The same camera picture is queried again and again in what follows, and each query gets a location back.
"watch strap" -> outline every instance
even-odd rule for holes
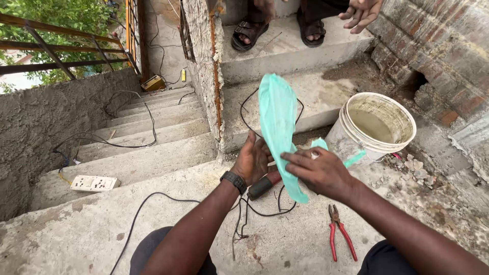
[[[223,179],[230,181],[239,190],[241,195],[243,195],[246,192],[247,187],[246,187],[245,181],[240,176],[236,175],[235,173],[233,173],[231,171],[226,171],[222,175],[221,181]]]

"concrete stairs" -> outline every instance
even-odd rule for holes
[[[192,87],[133,100],[125,110],[118,112],[118,118],[107,122],[107,128],[95,134],[124,146],[151,143],[153,126],[142,103],[145,100],[155,120],[156,143],[141,148],[120,148],[96,142],[80,146],[76,158],[82,163],[64,168],[63,176],[70,181],[77,175],[116,177],[121,186],[125,186],[214,160],[216,142],[197,97],[189,94],[178,105],[181,97],[190,92],[193,92]],[[90,194],[71,191],[69,184],[58,176],[58,170],[53,170],[37,184],[31,211],[87,195]]]
[[[300,38],[295,15],[279,18],[253,49],[238,52],[231,46],[235,26],[224,26],[224,51],[222,76],[224,78],[224,110],[226,123],[220,150],[239,149],[246,139],[248,128],[240,116],[244,100],[255,91],[266,73],[284,77],[304,103],[304,111],[296,125],[296,133],[314,130],[333,124],[341,106],[355,94],[348,80],[328,81],[322,72],[331,66],[344,63],[363,53],[373,40],[368,31],[359,35],[344,29],[344,22],[331,17],[323,20],[326,36],[323,45],[307,47]],[[249,126],[260,133],[258,93],[244,105],[243,117]]]

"sandal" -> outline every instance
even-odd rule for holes
[[[238,51],[247,51],[255,46],[258,38],[268,30],[268,24],[265,22],[259,23],[255,26],[253,23],[241,21],[241,23],[234,29],[233,37],[231,38],[231,45]],[[240,39],[240,34],[246,35],[251,43],[245,44]]]
[[[324,42],[324,35],[326,30],[324,29],[324,23],[321,20],[314,21],[312,23],[306,23],[306,18],[301,8],[297,11],[297,21],[299,22],[299,28],[301,29],[301,39],[306,46],[310,48],[319,47]],[[318,40],[309,40],[309,35],[320,34]]]

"extension board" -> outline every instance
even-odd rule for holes
[[[98,193],[119,187],[121,181],[117,178],[78,175],[71,184],[71,190],[78,192]]]

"plastic bucket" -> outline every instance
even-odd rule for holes
[[[341,107],[325,140],[342,161],[364,149],[367,154],[357,163],[368,164],[403,149],[415,135],[416,123],[406,108],[385,95],[362,92]]]

